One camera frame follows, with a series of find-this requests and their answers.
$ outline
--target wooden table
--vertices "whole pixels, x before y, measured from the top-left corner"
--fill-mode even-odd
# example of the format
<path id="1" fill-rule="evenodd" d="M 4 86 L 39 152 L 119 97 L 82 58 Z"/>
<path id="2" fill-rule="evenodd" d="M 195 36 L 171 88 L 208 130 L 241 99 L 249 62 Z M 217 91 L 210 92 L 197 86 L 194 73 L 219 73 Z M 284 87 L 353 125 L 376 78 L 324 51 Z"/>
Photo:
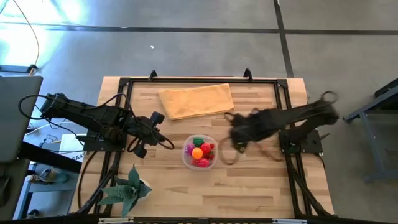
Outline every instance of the wooden table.
<path id="1" fill-rule="evenodd" d="M 104 77 L 98 104 L 117 93 L 120 77 Z M 307 93 L 301 78 L 287 79 L 292 106 L 307 103 Z M 150 117 L 153 111 L 166 115 L 157 92 L 167 88 L 190 88 L 212 85 L 209 83 L 135 83 L 131 104 L 138 116 Z M 248 114 L 253 108 L 275 108 L 274 89 L 267 84 L 230 84 L 235 113 Z M 124 152 L 118 177 L 127 174 L 136 164 L 140 177 L 152 187 L 149 198 L 138 203 L 129 213 L 135 217 L 241 217 L 284 218 L 294 217 L 285 161 L 276 162 L 264 157 L 254 146 L 247 148 L 241 160 L 232 166 L 220 160 L 208 172 L 190 170 L 184 166 L 181 148 L 192 134 L 206 134 L 216 141 L 227 136 L 229 123 L 223 114 L 171 121 L 167 117 L 158 125 L 160 132 L 175 144 L 174 150 L 162 146 L 147 146 L 145 159 Z M 274 157 L 280 153 L 277 135 L 260 142 Z M 333 213 L 325 171 L 319 158 L 303 154 L 307 185 L 324 208 Z M 89 163 L 81 186 L 82 203 L 93 193 L 100 179 L 104 152 L 99 152 Z M 300 207 L 303 200 L 297 186 Z M 77 194 L 71 212 L 77 208 Z M 113 205 L 112 216 L 121 215 L 122 204 Z"/>

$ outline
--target folded towel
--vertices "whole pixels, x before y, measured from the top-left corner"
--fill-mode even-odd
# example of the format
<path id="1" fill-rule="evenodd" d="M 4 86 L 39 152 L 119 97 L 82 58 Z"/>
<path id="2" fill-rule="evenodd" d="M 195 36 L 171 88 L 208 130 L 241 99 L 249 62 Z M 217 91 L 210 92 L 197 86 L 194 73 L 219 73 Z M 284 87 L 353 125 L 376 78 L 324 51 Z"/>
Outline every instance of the folded towel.
<path id="1" fill-rule="evenodd" d="M 160 100 L 171 120 L 215 114 L 234 109 L 229 84 L 160 90 Z"/>

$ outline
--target red ball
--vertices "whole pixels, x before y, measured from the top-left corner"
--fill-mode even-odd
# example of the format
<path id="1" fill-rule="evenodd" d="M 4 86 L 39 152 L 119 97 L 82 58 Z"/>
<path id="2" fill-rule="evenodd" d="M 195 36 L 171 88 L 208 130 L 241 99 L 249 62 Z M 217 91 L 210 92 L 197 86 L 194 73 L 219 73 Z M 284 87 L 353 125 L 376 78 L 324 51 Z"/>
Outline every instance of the red ball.
<path id="1" fill-rule="evenodd" d="M 208 167 L 208 166 L 210 166 L 210 161 L 208 159 L 201 158 L 201 159 L 195 161 L 195 164 L 198 167 Z"/>
<path id="2" fill-rule="evenodd" d="M 200 149 L 203 151 L 203 155 L 206 155 L 206 154 L 208 154 L 211 151 L 210 144 L 208 144 L 208 143 L 203 143 L 200 146 Z"/>

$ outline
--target clear plastic bowl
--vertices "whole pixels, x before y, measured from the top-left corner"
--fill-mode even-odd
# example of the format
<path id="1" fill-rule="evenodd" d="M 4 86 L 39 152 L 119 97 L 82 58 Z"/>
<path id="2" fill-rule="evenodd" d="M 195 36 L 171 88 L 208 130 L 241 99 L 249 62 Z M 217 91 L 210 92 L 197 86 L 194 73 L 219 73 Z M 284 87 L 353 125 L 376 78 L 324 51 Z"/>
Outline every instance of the clear plastic bowl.
<path id="1" fill-rule="evenodd" d="M 185 153 L 185 146 L 191 144 L 193 142 L 193 138 L 202 138 L 205 143 L 207 142 L 209 144 L 214 144 L 214 148 L 212 149 L 214 150 L 214 159 L 211 161 L 208 167 L 197 167 L 191 165 L 192 156 L 189 156 Z M 217 142 L 213 138 L 202 134 L 194 134 L 192 136 L 189 136 L 187 140 L 185 140 L 182 148 L 182 161 L 188 168 L 191 168 L 193 170 L 210 170 L 216 164 L 217 159 L 218 159 L 218 146 Z"/>

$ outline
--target gray floor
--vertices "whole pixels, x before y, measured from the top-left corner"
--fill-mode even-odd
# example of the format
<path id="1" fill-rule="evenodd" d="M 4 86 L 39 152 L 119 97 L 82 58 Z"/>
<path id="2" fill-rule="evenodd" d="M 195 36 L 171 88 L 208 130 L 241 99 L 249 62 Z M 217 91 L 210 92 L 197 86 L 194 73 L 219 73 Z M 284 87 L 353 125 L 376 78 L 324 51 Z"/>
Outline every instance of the gray floor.
<path id="1" fill-rule="evenodd" d="M 47 24 L 277 28 L 271 0 L 18 2 L 33 22 Z M 280 6 L 286 29 L 398 30 L 398 2 L 393 0 L 280 0 Z M 0 21 L 23 22 L 11 9 L 6 6 Z M 40 16 L 44 11 L 52 16 Z M 36 46 L 29 28 L 0 28 L 0 63 L 31 64 Z M 41 93 L 62 92 L 87 103 L 96 103 L 105 75 L 149 75 L 154 69 L 162 76 L 241 76 L 249 67 L 256 77 L 286 77 L 278 34 L 36 32 Z M 325 90 L 336 91 L 342 116 L 397 78 L 397 35 L 287 35 L 287 43 L 294 76 L 305 79 L 310 101 Z M 362 181 L 374 166 L 361 123 L 339 121 L 320 131 L 331 132 L 323 147 L 335 213 L 398 222 L 398 181 Z M 48 133 L 60 138 L 61 132 L 43 130 L 27 141 L 41 142 Z"/>

